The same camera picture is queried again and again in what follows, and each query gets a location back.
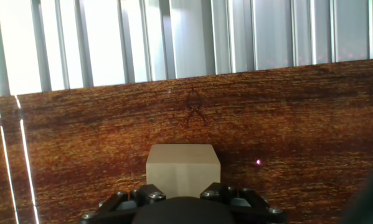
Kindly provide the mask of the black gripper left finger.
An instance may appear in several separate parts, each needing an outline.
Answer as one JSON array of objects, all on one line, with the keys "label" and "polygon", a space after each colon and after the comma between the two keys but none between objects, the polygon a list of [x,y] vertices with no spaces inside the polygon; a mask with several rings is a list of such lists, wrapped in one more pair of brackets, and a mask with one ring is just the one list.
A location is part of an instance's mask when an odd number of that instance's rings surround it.
[{"label": "black gripper left finger", "polygon": [[120,191],[99,204],[95,212],[83,214],[79,224],[132,223],[137,212],[146,205],[166,200],[166,195],[155,185],[142,185],[130,192]]}]

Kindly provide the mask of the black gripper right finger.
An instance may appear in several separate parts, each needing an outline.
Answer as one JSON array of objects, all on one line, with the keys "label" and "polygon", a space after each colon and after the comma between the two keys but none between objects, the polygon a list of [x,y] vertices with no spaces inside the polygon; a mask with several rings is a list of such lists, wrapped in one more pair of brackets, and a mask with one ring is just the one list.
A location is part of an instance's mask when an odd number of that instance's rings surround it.
[{"label": "black gripper right finger", "polygon": [[251,188],[237,189],[214,182],[201,192],[200,199],[224,205],[231,212],[236,223],[287,223],[288,221],[284,210],[272,207],[265,198]]}]

